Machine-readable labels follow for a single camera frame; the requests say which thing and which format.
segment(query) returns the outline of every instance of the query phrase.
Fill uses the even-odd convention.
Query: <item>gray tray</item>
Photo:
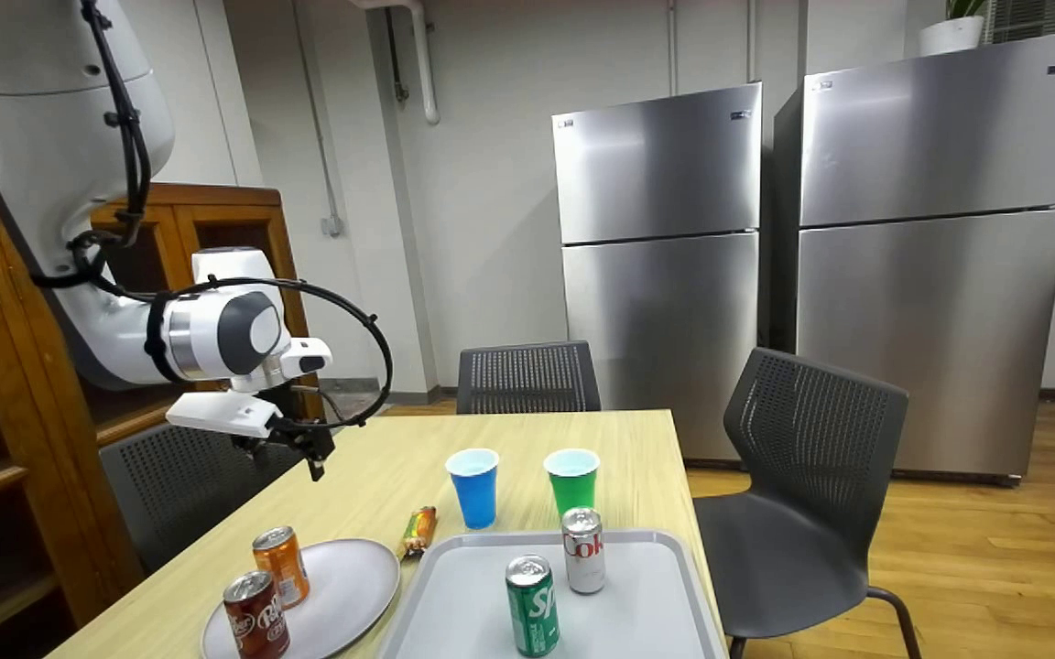
[[[513,557],[554,565],[560,646],[551,659],[727,656],[685,551],[661,530],[608,530],[608,587],[595,597],[568,590],[560,535],[462,535],[440,542],[426,553],[382,656],[513,659],[518,640],[502,584]]]

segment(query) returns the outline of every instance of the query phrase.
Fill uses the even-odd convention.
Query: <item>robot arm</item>
[[[330,348],[289,337],[263,254],[199,254],[199,287],[172,297],[129,292],[107,269],[110,249],[133,241],[170,145],[166,100],[117,0],[0,0],[0,217],[59,313],[78,371],[103,387],[228,380],[228,392],[187,392],[170,422],[253,443],[305,436],[260,392],[327,371]],[[117,193],[129,236],[103,238],[88,213]],[[295,448],[319,476],[330,431],[313,436]]]

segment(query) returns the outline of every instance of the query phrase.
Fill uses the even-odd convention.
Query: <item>freezer door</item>
[[[675,410],[685,458],[735,458],[720,410],[756,346],[759,236],[564,249],[570,333],[608,410]]]
[[[899,468],[1022,476],[1055,299],[1055,213],[799,236],[799,357],[911,397]]]
[[[759,222],[761,87],[554,116],[564,241]]]
[[[803,226],[1055,204],[1055,36],[813,72],[799,121]]]

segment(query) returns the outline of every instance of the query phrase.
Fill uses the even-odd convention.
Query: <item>plastic cup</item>
[[[446,472],[455,479],[459,509],[464,529],[492,529],[493,524],[493,479],[498,479],[498,454],[493,450],[459,450],[446,458]]]
[[[597,509],[597,468],[600,458],[595,450],[554,450],[541,468],[554,479],[554,497],[556,513],[564,515],[568,509]]]

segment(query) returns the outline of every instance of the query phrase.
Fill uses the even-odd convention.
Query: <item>soda can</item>
[[[256,569],[276,579],[282,609],[309,602],[313,584],[309,584],[305,553],[300,553],[292,529],[270,529],[269,535],[253,542],[253,553],[256,553]]]
[[[606,590],[606,538],[600,515],[595,509],[564,513],[564,575],[570,594],[600,594]]]
[[[276,579],[253,573],[225,590],[233,649],[243,659],[277,659],[289,649],[282,604],[276,602]]]
[[[551,656],[560,640],[554,569],[541,557],[518,557],[506,565],[506,602],[521,656]]]

